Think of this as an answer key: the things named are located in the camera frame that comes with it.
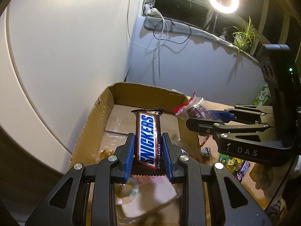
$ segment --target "black cord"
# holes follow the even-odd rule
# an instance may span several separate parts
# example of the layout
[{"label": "black cord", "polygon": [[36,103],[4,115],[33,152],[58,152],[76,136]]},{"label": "black cord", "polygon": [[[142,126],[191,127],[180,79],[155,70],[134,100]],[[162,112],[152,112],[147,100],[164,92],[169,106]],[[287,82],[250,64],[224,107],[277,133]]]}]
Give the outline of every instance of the black cord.
[{"label": "black cord", "polygon": [[164,18],[167,18],[167,19],[169,19],[170,20],[170,22],[172,23],[172,25],[173,26],[175,26],[176,24],[175,23],[173,23],[173,21],[172,20],[174,20],[174,21],[178,21],[178,22],[180,22],[180,23],[182,23],[182,24],[185,24],[185,25],[187,25],[188,27],[189,27],[189,30],[190,30],[190,32],[189,32],[189,36],[183,41],[183,42],[181,42],[181,43],[179,43],[179,42],[175,42],[175,41],[172,41],[172,40],[167,40],[167,39],[159,39],[159,38],[157,38],[156,36],[155,36],[155,30],[156,30],[156,28],[158,27],[158,25],[160,24],[160,23],[162,23],[163,21],[160,21],[156,26],[155,26],[155,28],[153,29],[153,36],[154,36],[154,38],[155,39],[157,39],[157,40],[166,40],[166,41],[170,41],[170,42],[172,42],[172,43],[175,43],[175,44],[183,44],[183,43],[185,43],[188,39],[189,39],[189,37],[191,36],[191,34],[192,34],[192,29],[191,29],[191,27],[190,27],[190,25],[188,25],[188,24],[186,24],[185,22],[183,22],[183,21],[180,21],[180,20],[177,20],[177,19],[171,19],[171,18],[168,18],[168,17],[164,17]]},{"label": "black cord", "polygon": [[144,12],[144,5],[145,4],[150,4],[152,3],[154,0],[152,0],[151,2],[145,2],[145,0],[143,0],[143,7],[142,7],[142,12],[143,12],[143,15],[146,16],[145,12]]},{"label": "black cord", "polygon": [[277,188],[275,194],[273,195],[272,199],[270,200],[270,202],[268,203],[267,207],[265,208],[265,210],[264,210],[265,212],[268,210],[268,208],[269,208],[270,205],[272,204],[273,200],[275,199],[276,195],[278,194],[279,190],[281,189],[282,185],[283,185],[284,182],[286,181],[286,179],[287,179],[287,177],[288,177],[288,175],[289,175],[289,173],[290,173],[290,171],[291,171],[291,169],[292,169],[292,167],[293,167],[293,165],[294,165],[294,163],[295,163],[295,159],[296,159],[296,156],[293,157],[292,162],[291,162],[291,164],[290,164],[290,166],[289,166],[289,168],[288,168],[286,174],[284,175],[283,180],[282,180],[281,183],[279,184],[279,187]]}]

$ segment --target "potted plant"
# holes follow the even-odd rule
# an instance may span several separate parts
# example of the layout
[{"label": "potted plant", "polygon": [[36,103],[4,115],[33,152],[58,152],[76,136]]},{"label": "potted plant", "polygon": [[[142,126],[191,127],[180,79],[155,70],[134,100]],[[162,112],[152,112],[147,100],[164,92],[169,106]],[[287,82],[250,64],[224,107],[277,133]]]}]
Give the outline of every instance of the potted plant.
[{"label": "potted plant", "polygon": [[246,24],[243,21],[244,27],[236,27],[233,26],[237,31],[233,32],[234,37],[234,44],[238,47],[237,53],[240,50],[244,50],[246,52],[251,52],[255,45],[255,39],[258,38],[257,35],[254,33],[254,26],[252,25],[251,18],[249,17],[249,24]]}]

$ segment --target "metal screw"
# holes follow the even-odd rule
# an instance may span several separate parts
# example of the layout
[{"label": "metal screw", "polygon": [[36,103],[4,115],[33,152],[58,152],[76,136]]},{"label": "metal screw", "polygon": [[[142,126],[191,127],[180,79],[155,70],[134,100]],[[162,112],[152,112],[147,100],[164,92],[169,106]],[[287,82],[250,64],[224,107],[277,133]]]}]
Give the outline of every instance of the metal screw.
[{"label": "metal screw", "polygon": [[117,156],[116,156],[116,155],[110,155],[110,156],[108,157],[108,160],[109,160],[109,161],[115,161],[115,160],[117,160]]},{"label": "metal screw", "polygon": [[224,168],[224,165],[222,163],[220,163],[220,162],[215,163],[214,166],[217,169],[223,169]]},{"label": "metal screw", "polygon": [[74,168],[75,170],[80,170],[80,169],[82,169],[82,164],[76,163],[76,164],[73,166],[73,168]]},{"label": "metal screw", "polygon": [[189,160],[189,156],[187,156],[187,155],[181,155],[181,156],[180,156],[180,159],[181,159],[182,161],[188,161],[188,160]]}]

